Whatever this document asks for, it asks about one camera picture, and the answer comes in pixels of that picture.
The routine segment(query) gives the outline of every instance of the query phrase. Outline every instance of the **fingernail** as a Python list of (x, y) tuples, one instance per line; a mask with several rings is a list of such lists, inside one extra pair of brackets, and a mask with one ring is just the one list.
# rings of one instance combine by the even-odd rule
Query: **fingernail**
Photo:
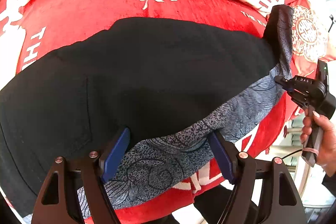
[(316, 118), (319, 118), (320, 117), (320, 114), (318, 114), (315, 110), (313, 111), (313, 114)]

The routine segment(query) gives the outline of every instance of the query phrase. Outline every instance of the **finger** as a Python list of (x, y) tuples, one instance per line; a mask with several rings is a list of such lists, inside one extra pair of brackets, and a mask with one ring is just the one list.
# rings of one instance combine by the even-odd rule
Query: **finger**
[(313, 119), (324, 131), (332, 131), (335, 128), (334, 124), (326, 116), (319, 115), (315, 111), (313, 111)]
[(304, 117), (302, 122), (303, 122), (304, 126), (307, 126), (307, 127), (311, 126), (311, 118), (310, 117)]
[(309, 136), (311, 134), (311, 127), (303, 127), (302, 128), (302, 133)]
[(300, 135), (300, 141), (301, 141), (301, 143), (304, 143), (307, 140), (307, 138), (308, 138), (308, 136), (306, 134), (302, 133)]

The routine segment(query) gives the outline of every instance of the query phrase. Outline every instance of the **circular emblem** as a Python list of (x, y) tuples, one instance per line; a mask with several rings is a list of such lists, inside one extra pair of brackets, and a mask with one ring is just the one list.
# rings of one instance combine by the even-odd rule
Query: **circular emblem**
[(294, 7), (292, 34), (294, 54), (314, 63), (326, 55), (328, 32), (314, 11), (300, 5)]

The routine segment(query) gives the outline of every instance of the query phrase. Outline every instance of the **folded cloth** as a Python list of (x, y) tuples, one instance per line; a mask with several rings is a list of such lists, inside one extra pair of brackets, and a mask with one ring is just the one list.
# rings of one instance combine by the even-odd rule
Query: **folded cloth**
[(293, 10), (273, 10), (263, 39), (188, 21), (122, 19), (16, 75), (0, 91), (0, 185), (9, 201), (31, 213), (56, 156), (85, 156), (124, 124), (130, 146), (105, 185), (114, 208), (195, 173), (213, 158), (207, 134), (240, 139), (282, 95), (273, 78), (290, 77)]

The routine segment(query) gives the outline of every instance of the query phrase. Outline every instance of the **black cable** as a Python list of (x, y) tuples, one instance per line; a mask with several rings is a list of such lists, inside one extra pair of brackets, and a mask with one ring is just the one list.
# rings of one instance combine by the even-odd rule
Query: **black cable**
[(281, 159), (285, 159), (285, 158), (287, 158), (287, 157), (289, 157), (289, 156), (291, 156), (291, 155), (293, 155), (293, 154), (295, 154), (295, 153), (297, 153), (297, 152), (300, 152), (300, 151), (302, 151), (302, 149), (296, 150), (296, 151), (294, 151), (294, 152), (292, 152), (292, 153), (290, 153), (290, 154), (284, 156), (284, 157), (281, 158)]

